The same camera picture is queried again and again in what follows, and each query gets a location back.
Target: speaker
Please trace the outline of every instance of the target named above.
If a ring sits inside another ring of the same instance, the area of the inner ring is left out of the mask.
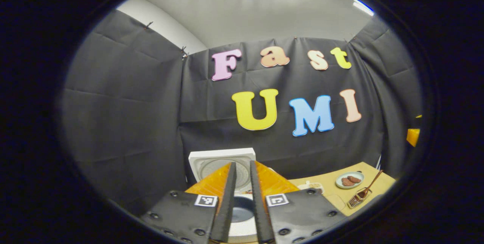
[[[256,159],[253,148],[246,149],[222,149],[219,151],[192,151],[188,156],[190,167],[197,182],[207,177],[227,163],[235,162],[237,180],[235,193],[251,191],[250,161]]]

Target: brown cookie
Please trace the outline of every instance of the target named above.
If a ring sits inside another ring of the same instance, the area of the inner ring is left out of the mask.
[[[352,182],[351,180],[348,180],[345,177],[341,179],[341,182],[343,183],[343,186],[353,186],[353,185],[355,185],[354,182]]]
[[[357,177],[353,177],[353,176],[348,176],[348,180],[354,182],[354,183],[358,183],[358,182],[361,182],[360,179],[358,179]]]

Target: yellow letter u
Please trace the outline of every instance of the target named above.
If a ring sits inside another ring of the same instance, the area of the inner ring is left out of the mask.
[[[274,125],[277,119],[277,109],[275,106],[275,96],[279,94],[276,89],[265,89],[260,92],[261,97],[266,101],[266,117],[264,119],[255,119],[252,114],[253,92],[240,92],[232,95],[237,110],[237,121],[242,128],[257,131],[265,130]]]

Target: ceiling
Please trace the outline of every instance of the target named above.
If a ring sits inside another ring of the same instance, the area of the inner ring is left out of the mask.
[[[353,0],[147,0],[208,48],[275,37],[350,40],[370,20]]]

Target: blue letter m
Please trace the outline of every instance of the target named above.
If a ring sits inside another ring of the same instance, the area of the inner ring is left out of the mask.
[[[318,121],[320,122],[318,131],[324,132],[333,129],[334,124],[331,122],[330,101],[330,96],[319,96],[316,99],[314,110],[311,109],[307,101],[303,98],[289,101],[289,106],[294,108],[294,115],[296,116],[296,130],[292,132],[292,135],[300,137],[307,134],[304,122],[306,122],[311,132],[316,130]]]

